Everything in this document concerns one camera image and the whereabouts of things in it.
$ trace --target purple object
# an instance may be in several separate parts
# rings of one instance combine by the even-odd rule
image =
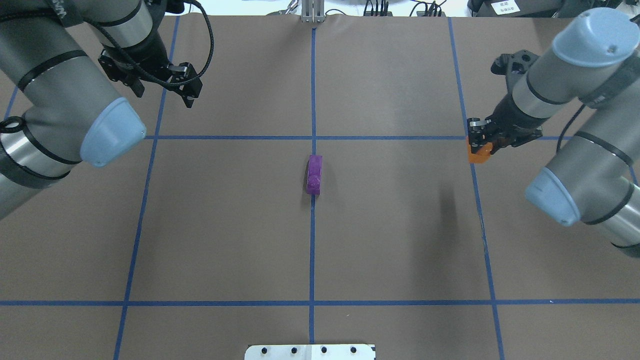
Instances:
[[[309,156],[309,169],[307,170],[307,193],[320,195],[320,177],[322,175],[322,156]]]

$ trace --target orange object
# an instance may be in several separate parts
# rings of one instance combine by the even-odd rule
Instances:
[[[472,164],[484,163],[485,161],[489,160],[489,157],[491,156],[491,150],[493,150],[493,144],[486,143],[484,146],[480,148],[480,150],[478,150],[477,153],[474,154],[473,152],[471,152],[471,145],[469,145],[467,140],[467,154],[469,158],[469,163],[472,163]]]

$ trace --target label sticker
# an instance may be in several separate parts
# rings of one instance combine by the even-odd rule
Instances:
[[[498,3],[492,3],[491,6],[497,15],[505,15],[508,13],[516,13],[520,11],[518,4],[515,0],[500,1]]]

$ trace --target light blue cap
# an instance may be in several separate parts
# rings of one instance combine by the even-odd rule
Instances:
[[[571,226],[580,220],[580,211],[573,198],[560,179],[546,167],[527,187],[525,196],[563,226]]]
[[[94,167],[103,167],[146,135],[147,129],[129,101],[119,97],[104,108],[89,128],[80,146],[80,157]]]
[[[572,65],[604,67],[628,58],[640,42],[638,25],[612,8],[578,15],[553,41],[556,56]]]

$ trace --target gray robot arm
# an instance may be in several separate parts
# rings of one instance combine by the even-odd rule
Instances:
[[[0,122],[0,220],[79,162],[104,166],[146,135],[129,102],[65,26],[87,21],[97,28],[104,46],[99,62],[112,81],[137,96],[141,79],[159,83],[191,107],[206,68],[195,74],[189,63],[169,62],[157,33],[165,10],[179,13],[183,1],[3,1],[0,69],[33,107]]]
[[[625,14],[588,10],[537,60],[523,52],[519,61],[497,60],[497,67],[506,65],[507,75],[517,79],[508,79],[508,94],[492,115],[468,119],[471,159],[541,136],[542,123],[576,97],[596,109],[525,194],[560,224],[594,225],[635,257],[640,188],[623,174],[640,156],[639,41],[640,29]],[[527,62],[532,65],[522,72]]]

